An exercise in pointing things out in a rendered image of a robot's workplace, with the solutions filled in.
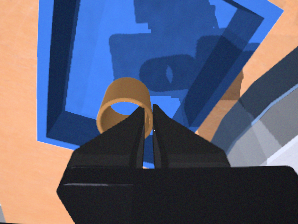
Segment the blue open crate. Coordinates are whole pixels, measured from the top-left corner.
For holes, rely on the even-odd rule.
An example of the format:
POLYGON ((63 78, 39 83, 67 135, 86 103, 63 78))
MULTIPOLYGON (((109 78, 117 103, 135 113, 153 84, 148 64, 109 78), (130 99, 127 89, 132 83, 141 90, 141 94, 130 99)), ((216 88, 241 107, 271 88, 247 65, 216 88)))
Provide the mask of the blue open crate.
POLYGON ((37 141, 74 150, 100 135, 122 77, 196 132, 283 12, 268 0, 39 0, 37 141))

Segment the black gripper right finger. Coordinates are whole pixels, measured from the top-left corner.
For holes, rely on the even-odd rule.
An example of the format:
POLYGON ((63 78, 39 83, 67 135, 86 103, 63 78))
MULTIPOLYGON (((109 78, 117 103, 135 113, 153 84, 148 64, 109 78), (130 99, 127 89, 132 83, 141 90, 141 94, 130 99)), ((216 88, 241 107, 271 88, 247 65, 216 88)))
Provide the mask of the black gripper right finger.
POLYGON ((170 118, 157 104, 152 113, 154 168, 231 167, 224 150, 170 118))

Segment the grey round turntable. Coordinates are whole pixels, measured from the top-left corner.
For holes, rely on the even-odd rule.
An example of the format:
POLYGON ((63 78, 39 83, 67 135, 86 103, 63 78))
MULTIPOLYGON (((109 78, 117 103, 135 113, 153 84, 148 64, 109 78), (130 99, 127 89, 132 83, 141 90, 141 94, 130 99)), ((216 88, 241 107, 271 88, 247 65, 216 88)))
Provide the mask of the grey round turntable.
POLYGON ((211 143, 231 167, 288 165, 298 174, 298 46, 250 85, 211 143))

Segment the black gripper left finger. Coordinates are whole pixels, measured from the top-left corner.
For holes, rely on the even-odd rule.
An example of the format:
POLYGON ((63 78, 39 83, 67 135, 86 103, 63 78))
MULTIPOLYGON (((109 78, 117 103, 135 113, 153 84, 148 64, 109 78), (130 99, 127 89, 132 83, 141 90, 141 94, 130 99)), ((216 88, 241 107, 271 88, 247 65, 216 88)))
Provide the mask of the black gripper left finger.
POLYGON ((144 143, 145 110, 138 106, 129 117, 75 149, 65 170, 76 165, 143 168, 144 143))

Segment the bronze bushing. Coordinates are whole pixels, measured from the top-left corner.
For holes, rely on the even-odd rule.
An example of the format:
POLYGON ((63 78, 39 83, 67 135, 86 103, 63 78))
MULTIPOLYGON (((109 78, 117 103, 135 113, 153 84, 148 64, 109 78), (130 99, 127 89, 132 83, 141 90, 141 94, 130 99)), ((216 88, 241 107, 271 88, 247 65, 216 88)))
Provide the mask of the bronze bushing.
POLYGON ((150 94, 141 81, 130 77, 119 78, 107 87, 97 115, 97 127, 100 133, 105 132, 130 116, 120 114, 111 107, 112 104, 119 102, 130 102, 144 108, 145 138, 147 138, 153 129, 150 94))

